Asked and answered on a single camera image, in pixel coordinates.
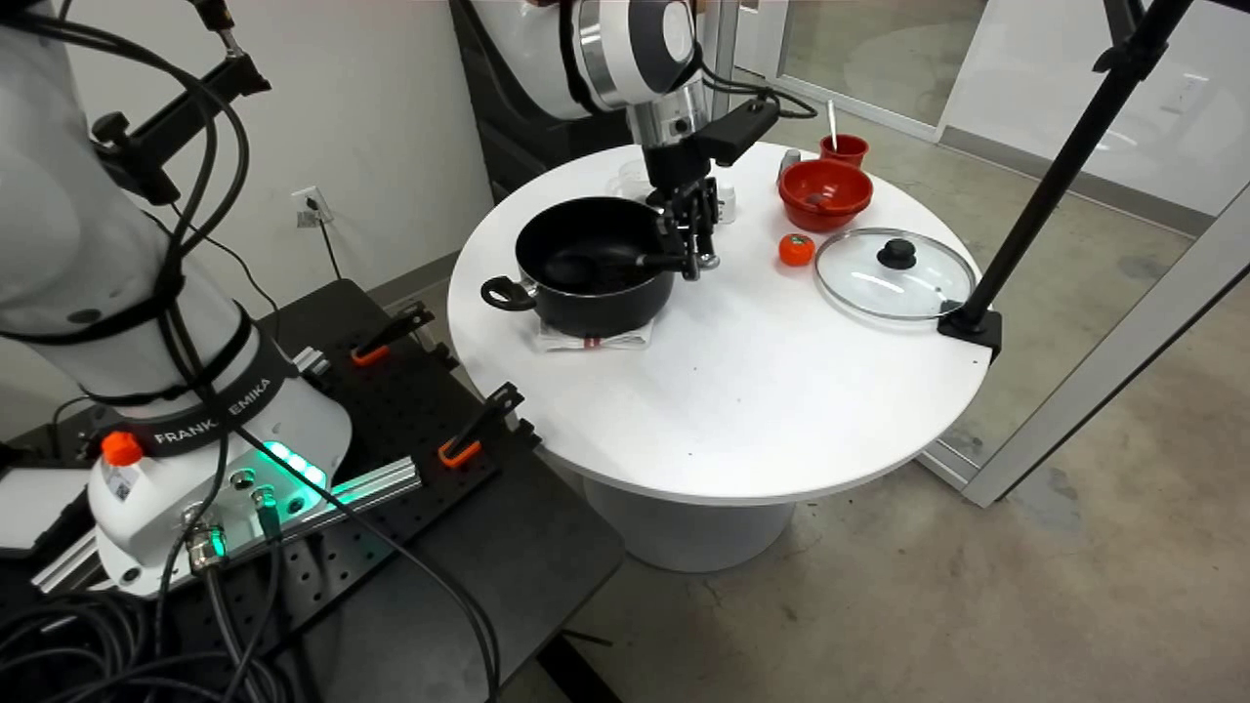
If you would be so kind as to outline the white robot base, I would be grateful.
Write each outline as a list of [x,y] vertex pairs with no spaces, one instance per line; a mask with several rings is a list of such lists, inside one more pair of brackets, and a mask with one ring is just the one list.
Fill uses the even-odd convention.
[[201,550],[295,516],[352,446],[347,409],[114,180],[72,89],[80,29],[48,0],[0,24],[0,337],[114,413],[91,463],[96,558],[153,598]]

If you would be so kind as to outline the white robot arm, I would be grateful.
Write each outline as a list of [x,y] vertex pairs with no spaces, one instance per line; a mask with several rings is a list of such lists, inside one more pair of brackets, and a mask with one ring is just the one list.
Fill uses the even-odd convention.
[[690,0],[447,0],[447,14],[494,197],[631,139],[660,212],[665,266],[696,275],[716,257]]

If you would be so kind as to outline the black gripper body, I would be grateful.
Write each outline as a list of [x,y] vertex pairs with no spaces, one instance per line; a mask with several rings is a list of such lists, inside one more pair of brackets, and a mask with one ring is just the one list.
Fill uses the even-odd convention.
[[718,187],[696,139],[644,152],[648,202],[660,214],[660,261],[696,282],[716,257]]

